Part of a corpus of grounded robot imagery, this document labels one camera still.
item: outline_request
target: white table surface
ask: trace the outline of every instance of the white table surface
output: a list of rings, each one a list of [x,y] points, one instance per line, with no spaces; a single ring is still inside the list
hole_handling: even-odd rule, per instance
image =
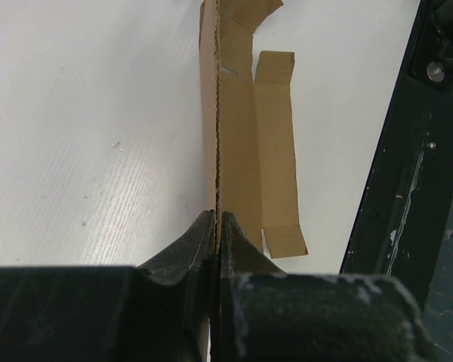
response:
[[[337,273],[419,0],[284,0],[300,222]],[[205,207],[201,0],[0,0],[0,265],[137,265]]]

